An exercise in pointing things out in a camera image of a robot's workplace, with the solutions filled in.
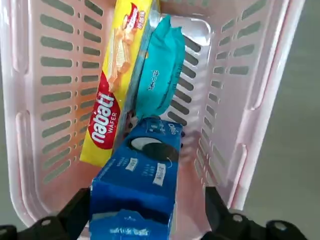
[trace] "shopping basket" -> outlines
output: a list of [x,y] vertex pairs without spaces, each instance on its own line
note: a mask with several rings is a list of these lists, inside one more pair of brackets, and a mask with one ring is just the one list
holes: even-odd
[[[209,229],[204,189],[242,209],[304,0],[166,0],[186,57],[161,117],[184,126],[172,237]],[[80,162],[114,0],[2,0],[10,194],[30,226],[90,185]]]

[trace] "cardboard box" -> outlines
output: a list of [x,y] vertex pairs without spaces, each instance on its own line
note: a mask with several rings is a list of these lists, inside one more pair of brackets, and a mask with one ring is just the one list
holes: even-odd
[[178,123],[156,118],[140,121],[92,181],[91,214],[117,213],[104,221],[112,222],[114,218],[114,223],[120,222],[118,228],[126,226],[119,220],[121,216],[135,218],[141,229],[161,224],[161,233],[168,236],[175,206],[181,133],[182,125]]

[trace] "teal snack package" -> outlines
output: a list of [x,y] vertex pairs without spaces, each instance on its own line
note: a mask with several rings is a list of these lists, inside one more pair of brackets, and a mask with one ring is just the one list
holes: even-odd
[[181,27],[171,28],[172,35],[175,40],[176,44],[176,59],[173,67],[173,74],[171,75],[171,81],[169,83],[169,87],[167,89],[167,93],[165,94],[163,101],[161,102],[160,106],[157,108],[154,115],[159,116],[163,114],[167,108],[170,106],[172,98],[177,89],[177,84],[179,82],[179,77],[182,71],[182,67],[184,65],[184,60],[186,56],[185,52],[185,38],[181,32]]
[[156,115],[165,102],[176,58],[175,31],[171,28],[171,17],[167,15],[153,32],[144,61],[135,109],[139,120]]

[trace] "wafer image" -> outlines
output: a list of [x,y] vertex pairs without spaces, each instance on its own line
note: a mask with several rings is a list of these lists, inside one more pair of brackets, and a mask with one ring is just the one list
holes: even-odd
[[135,40],[135,33],[134,33],[134,31],[133,31],[133,30],[128,31],[127,29],[124,30],[123,40],[124,40],[127,44],[131,45],[131,44],[134,42],[134,40]]
[[109,91],[110,91],[110,93],[116,92],[120,88],[120,83],[121,83],[121,77],[119,77],[114,82],[109,82]]
[[130,68],[130,47],[122,39],[119,40],[116,56],[116,67],[120,73],[125,73]]
[[113,83],[118,77],[118,69],[117,69],[117,49],[119,45],[119,41],[117,40],[117,30],[114,29],[111,32],[110,41],[108,44],[108,70],[106,79],[108,82]]

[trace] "basket slot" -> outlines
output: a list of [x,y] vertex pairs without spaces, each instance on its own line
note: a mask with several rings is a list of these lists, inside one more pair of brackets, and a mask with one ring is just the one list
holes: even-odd
[[72,51],[74,49],[74,46],[71,42],[59,40],[53,37],[42,36],[40,39],[40,42],[42,46],[48,47],[48,48],[65,50],[65,51]]
[[101,29],[103,29],[104,28],[103,23],[106,22],[106,19],[103,16],[101,16],[100,14],[97,14],[93,10],[88,11],[87,9],[85,9],[84,14],[80,14],[80,16],[78,15],[78,18],[79,19],[83,18],[83,20],[85,20],[87,18],[90,19],[88,24],[93,23],[94,25],[96,25],[95,28],[97,28],[97,29],[100,29],[100,27],[101,27]]
[[84,46],[82,48],[82,52],[84,54],[87,54],[87,55],[93,55],[93,56],[100,56],[101,55],[101,52],[100,50],[96,49],[96,48],[92,48],[92,47],[87,47],[87,46]]
[[89,24],[96,29],[99,29],[99,30],[102,29],[102,24],[88,15],[84,15],[83,20],[86,24]]
[[[56,59],[49,59],[49,62],[52,61],[53,63],[55,63],[55,61],[57,61]],[[70,75],[70,73],[72,73],[73,71],[71,70],[70,67],[52,67],[52,66],[41,66],[41,62],[39,61],[38,64],[39,68],[41,69],[42,73],[45,73],[47,76],[56,76],[57,75],[57,69],[59,72],[59,76],[68,76]]]
[[225,73],[226,73],[226,68],[223,67],[223,66],[216,66],[216,67],[213,69],[213,73],[214,73],[214,74],[225,74]]
[[[66,89],[70,89],[72,90],[74,87],[76,87],[75,85],[71,85],[71,84],[58,84],[58,85],[54,85],[53,83],[56,83],[56,80],[53,78],[52,80],[50,79],[50,81],[52,82],[49,82],[48,85],[42,85],[41,88],[39,88],[42,96],[45,96],[45,95],[54,95],[54,94],[57,94],[57,93],[65,93],[65,90]],[[86,96],[86,95],[89,95],[89,89],[91,89],[91,91],[93,92],[94,91],[94,88],[97,87],[97,83],[95,82],[85,82],[85,83],[82,83],[81,84],[81,91],[80,91],[80,95],[81,96]]]
[[212,175],[215,178],[217,185],[219,185],[220,183],[222,183],[222,178],[219,170],[215,166],[214,159],[212,157],[209,157],[208,162]]
[[91,88],[83,88],[80,92],[81,96],[87,96],[87,95],[96,95],[97,94],[97,87],[91,87]]
[[223,51],[223,52],[218,53],[215,56],[215,59],[216,60],[225,60],[225,59],[227,59],[228,56],[229,56],[229,52],[228,51]]
[[205,161],[204,161],[204,158],[201,156],[199,149],[196,150],[196,156],[197,156],[197,159],[198,159],[199,163],[201,164],[201,166],[204,167]]
[[210,114],[211,118],[216,119],[216,117],[217,117],[216,111],[211,106],[207,105],[205,107],[205,110],[207,113]]
[[67,147],[65,150],[59,152],[57,155],[49,158],[48,160],[46,160],[42,167],[44,170],[49,169],[50,167],[52,167],[55,163],[59,162],[60,160],[66,158],[69,153],[71,152],[71,147]]
[[169,111],[167,113],[168,118],[170,118],[172,121],[182,124],[183,126],[187,125],[187,121],[175,114],[173,111]]
[[226,36],[225,38],[223,38],[219,41],[219,46],[221,47],[221,46],[227,45],[230,42],[231,42],[231,37]]
[[56,126],[52,126],[42,131],[42,137],[46,138],[48,136],[54,135],[62,130],[68,129],[71,126],[71,121],[62,122]]
[[267,0],[258,0],[246,10],[243,11],[241,15],[241,20],[245,20],[246,18],[250,17],[251,15],[259,12],[264,6],[266,6]]
[[189,67],[186,65],[182,66],[182,72],[187,75],[189,78],[194,79],[196,77],[196,72],[191,70]]
[[72,33],[54,29],[46,25],[39,25],[39,32],[41,32],[41,36],[56,38],[59,41],[64,41],[64,42],[69,42],[70,38],[72,37],[71,36]]
[[211,101],[213,101],[213,102],[215,102],[215,103],[217,103],[217,104],[219,104],[219,102],[220,102],[220,99],[218,98],[218,96],[215,95],[215,94],[213,94],[213,93],[211,93],[211,92],[208,94],[208,98],[209,98]]
[[212,177],[210,176],[210,173],[208,171],[205,172],[205,179],[206,179],[209,187],[214,187],[217,185],[217,183],[212,179]]
[[211,146],[212,141],[210,140],[209,134],[203,128],[201,129],[201,136],[205,140],[206,144]]
[[178,110],[179,112],[181,112],[182,114],[184,114],[184,115],[188,115],[189,112],[190,112],[188,108],[186,108],[185,106],[181,105],[180,103],[178,103],[175,100],[172,100],[170,105],[173,108],[175,108],[176,110]]
[[214,132],[214,126],[208,118],[204,117],[203,123],[207,126],[207,128],[210,130],[210,132],[212,132],[212,133]]
[[223,88],[223,84],[221,81],[212,80],[211,87],[221,90]]
[[80,134],[83,134],[83,133],[85,133],[85,132],[87,131],[87,129],[88,129],[88,126],[84,126],[84,127],[82,127],[78,132],[79,132]]
[[43,160],[50,160],[53,159],[54,157],[57,156],[59,153],[65,151],[68,147],[71,148],[70,153],[64,157],[61,157],[59,160],[56,160],[55,162],[52,160],[52,162],[48,163],[48,167],[44,169],[44,174],[52,171],[53,169],[57,168],[57,166],[59,166],[61,164],[61,162],[64,162],[65,160],[70,159],[72,156],[74,156],[75,153],[77,153],[78,151],[80,151],[80,148],[77,148],[78,145],[75,143],[76,138],[71,139],[69,142],[66,142],[58,147],[56,147],[55,149],[49,151],[46,154],[41,154],[41,159]]
[[188,91],[192,91],[194,89],[194,86],[187,80],[184,80],[182,77],[179,78],[178,84]]
[[71,139],[71,135],[68,134],[68,135],[66,135],[66,136],[64,136],[64,137],[59,138],[59,139],[56,140],[56,141],[50,142],[49,144],[45,145],[45,146],[42,148],[42,153],[43,153],[43,154],[47,154],[47,153],[49,153],[50,151],[58,148],[59,146],[65,144],[65,143],[67,143],[67,142],[69,142],[70,139]]
[[204,159],[207,159],[209,156],[207,147],[205,146],[204,141],[201,138],[199,139],[199,149],[200,149],[200,152],[202,153],[201,156],[204,157]]
[[48,4],[49,6],[58,9],[65,14],[68,14],[70,16],[75,15],[75,10],[72,6],[65,4],[63,1],[60,0],[42,0],[43,3]]
[[199,179],[202,178],[202,169],[197,159],[194,160],[194,169]]
[[87,112],[86,114],[83,114],[80,118],[80,122],[88,121],[92,115],[92,112]]
[[227,161],[222,157],[221,153],[217,149],[217,146],[215,146],[214,144],[212,145],[212,153],[213,153],[214,159],[216,159],[220,163],[220,165],[223,167],[223,169],[225,169],[227,167]]
[[84,101],[80,104],[80,108],[81,109],[85,109],[85,108],[92,108],[95,104],[96,100],[90,100],[90,101]]
[[51,120],[54,118],[59,118],[61,116],[64,116],[66,114],[71,113],[71,107],[70,106],[65,106],[59,109],[55,109],[55,110],[51,110],[51,111],[47,111],[44,112],[41,115],[41,120],[42,121],[47,121],[47,120]]
[[63,164],[61,164],[58,168],[54,169],[53,171],[51,171],[48,175],[46,175],[43,179],[43,183],[44,184],[48,184],[50,183],[52,180],[54,180],[55,178],[57,178],[59,175],[61,175],[65,170],[67,170],[67,168],[69,168],[71,165],[71,161],[68,160],[66,162],[64,162]]
[[43,86],[54,86],[63,85],[62,87],[65,89],[65,85],[70,84],[72,82],[71,76],[43,76],[41,77],[41,84]]
[[70,98],[71,98],[71,91],[63,91],[63,92],[58,92],[58,93],[42,95],[41,103],[48,104],[48,103],[52,103],[52,102],[67,100]]
[[193,66],[197,66],[199,63],[199,60],[188,52],[185,52],[185,61],[192,64]]
[[185,45],[190,48],[192,51],[199,53],[201,51],[201,46],[194,41],[192,41],[190,38],[184,35],[184,42]]
[[84,24],[82,31],[80,32],[77,31],[77,34],[83,35],[85,39],[89,39],[91,42],[98,43],[100,39],[103,37],[102,34],[104,34],[104,32],[89,24]]
[[44,67],[71,68],[73,66],[72,60],[65,58],[42,56],[40,62]]
[[100,63],[95,61],[83,61],[82,68],[84,69],[98,69],[100,68]]
[[78,142],[78,146],[82,146],[85,142],[85,138],[81,139],[79,142]]
[[245,47],[247,45],[255,45],[255,49],[258,49],[258,46],[261,44],[261,41],[263,40],[261,38],[261,35],[258,34],[259,32],[254,32],[249,36],[243,36],[239,39],[235,39],[233,40],[233,44],[232,47],[230,48],[231,53],[233,54],[233,52],[238,49],[238,48],[242,48]]
[[249,66],[232,66],[229,73],[231,75],[248,75]]
[[238,57],[242,57],[242,56],[247,56],[247,55],[251,55],[255,50],[255,45],[254,44],[249,44],[249,45],[245,45],[242,47],[238,47],[233,51],[233,57],[234,58],[238,58]]
[[86,46],[94,45],[97,47],[99,45],[95,45],[94,43],[100,44],[102,42],[102,39],[100,36],[95,35],[95,34],[88,32],[88,31],[83,32],[83,37],[84,37],[83,45],[86,45]]
[[83,103],[86,103],[88,101],[93,101],[96,98],[96,95],[85,95],[85,96],[80,96],[78,95],[78,91],[75,91],[72,98],[67,98],[67,99],[55,99],[53,100],[55,96],[49,96],[45,95],[44,100],[47,101],[47,103],[44,103],[42,105],[42,108],[46,110],[54,110],[54,109],[59,109],[61,106],[72,106],[73,104],[79,103],[80,105]]
[[243,37],[247,37],[247,36],[249,36],[249,35],[251,35],[251,34],[254,34],[254,33],[256,33],[256,32],[258,32],[258,31],[260,30],[261,26],[262,26],[262,24],[261,24],[260,21],[257,21],[257,22],[255,22],[255,23],[252,23],[252,24],[250,24],[249,26],[247,26],[247,27],[245,27],[245,28],[242,28],[242,29],[238,32],[236,38],[237,38],[237,39],[240,39],[240,38],[243,38]]
[[90,0],[84,0],[84,5],[101,17],[104,14],[104,11]]
[[44,26],[47,26],[49,28],[56,29],[68,34],[73,34],[75,31],[74,27],[68,23],[69,22],[68,20],[69,18],[66,18],[65,21],[63,21],[63,19],[57,19],[45,14],[40,15],[40,21]]
[[187,94],[185,94],[184,92],[182,92],[179,89],[175,90],[174,95],[176,95],[179,99],[181,99],[182,101],[184,101],[187,104],[191,103],[191,101],[192,101],[190,96],[188,96]]
[[187,76],[184,72],[181,72],[180,78],[185,79],[189,83],[193,83],[194,80],[195,80],[194,78],[191,78],[191,77]]
[[54,159],[51,158],[51,161],[48,161],[45,165],[45,162],[42,164],[42,168],[43,168],[43,173],[42,176],[47,176],[49,175],[51,172],[55,171],[56,169],[58,169],[63,163],[65,163],[66,161],[76,161],[77,160],[77,155],[79,155],[79,151],[80,149],[75,149],[73,147],[70,147],[70,153],[68,153],[67,155],[61,156],[59,159]]
[[231,29],[235,25],[235,23],[236,23],[236,21],[234,19],[231,19],[224,26],[222,26],[221,32],[224,33],[225,31]]
[[82,83],[95,83],[99,81],[99,75],[83,75],[81,77]]

